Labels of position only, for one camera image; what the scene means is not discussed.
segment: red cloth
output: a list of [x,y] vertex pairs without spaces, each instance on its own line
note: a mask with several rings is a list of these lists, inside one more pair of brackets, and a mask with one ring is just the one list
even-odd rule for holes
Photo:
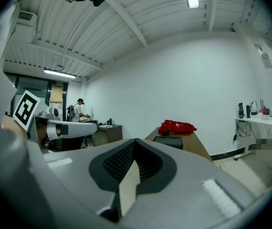
[[189,123],[165,120],[159,128],[158,132],[162,133],[170,131],[171,133],[193,133],[196,130],[197,129]]

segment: backpack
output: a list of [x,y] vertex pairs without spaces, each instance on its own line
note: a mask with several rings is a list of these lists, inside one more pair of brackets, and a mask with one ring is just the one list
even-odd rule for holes
[[73,117],[75,116],[74,106],[75,106],[75,105],[70,105],[70,106],[67,108],[67,110],[68,110],[68,112],[67,112],[67,121],[68,121],[68,122],[71,122],[72,119],[73,119]]
[[159,128],[158,132],[163,133],[169,131],[171,133],[193,133],[197,129],[189,124],[172,120],[165,120]]

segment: white corrugated ceiling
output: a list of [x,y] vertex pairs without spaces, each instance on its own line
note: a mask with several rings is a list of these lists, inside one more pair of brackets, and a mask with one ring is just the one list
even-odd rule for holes
[[13,41],[5,70],[62,69],[76,80],[91,78],[153,42],[195,31],[232,31],[235,22],[272,39],[271,14],[260,0],[199,2],[190,9],[186,0],[107,0],[96,8],[90,1],[23,0],[21,10],[38,15],[37,37],[32,44]]

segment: wooden table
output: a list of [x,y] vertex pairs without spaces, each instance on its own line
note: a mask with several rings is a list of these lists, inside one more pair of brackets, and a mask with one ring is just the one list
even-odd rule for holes
[[[155,137],[161,136],[161,134],[158,133],[159,128],[160,127],[157,127],[155,130],[153,130],[153,132],[149,134],[145,140],[153,141]],[[208,159],[209,161],[213,162],[207,150],[204,148],[204,146],[202,145],[201,141],[199,140],[195,133],[170,134],[165,135],[163,137],[181,137],[184,151],[200,155]]]

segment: floor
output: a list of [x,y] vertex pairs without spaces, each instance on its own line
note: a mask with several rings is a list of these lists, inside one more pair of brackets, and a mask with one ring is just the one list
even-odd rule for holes
[[[255,150],[237,161],[230,157],[214,161],[214,164],[240,181],[256,198],[272,188],[272,145],[264,145],[261,150]],[[136,200],[139,183],[139,169],[134,161],[119,186],[123,216]]]

